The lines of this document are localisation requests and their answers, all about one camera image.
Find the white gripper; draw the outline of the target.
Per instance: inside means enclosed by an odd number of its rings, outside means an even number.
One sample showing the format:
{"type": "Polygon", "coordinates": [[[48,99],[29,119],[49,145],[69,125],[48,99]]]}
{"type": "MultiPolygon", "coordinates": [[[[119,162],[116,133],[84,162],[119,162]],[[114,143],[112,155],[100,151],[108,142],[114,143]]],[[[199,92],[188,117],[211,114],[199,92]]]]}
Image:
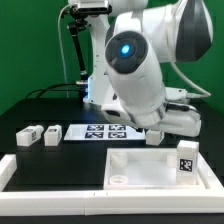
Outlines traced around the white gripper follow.
{"type": "Polygon", "coordinates": [[[201,129],[201,116],[194,107],[173,102],[149,113],[139,122],[136,116],[124,109],[112,88],[109,88],[101,110],[110,123],[127,125],[135,130],[147,129],[195,137],[201,129]]]}

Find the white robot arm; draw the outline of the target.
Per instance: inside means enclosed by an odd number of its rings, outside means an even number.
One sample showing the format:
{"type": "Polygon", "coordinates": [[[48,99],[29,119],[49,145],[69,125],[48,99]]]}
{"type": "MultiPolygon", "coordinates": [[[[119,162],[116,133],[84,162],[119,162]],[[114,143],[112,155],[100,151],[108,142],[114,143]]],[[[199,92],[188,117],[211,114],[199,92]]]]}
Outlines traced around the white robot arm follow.
{"type": "Polygon", "coordinates": [[[213,25],[203,0],[148,9],[148,0],[68,0],[70,15],[89,26],[94,69],[84,105],[115,124],[195,137],[201,116],[188,105],[208,97],[168,88],[160,65],[192,62],[211,47],[213,25]]]}

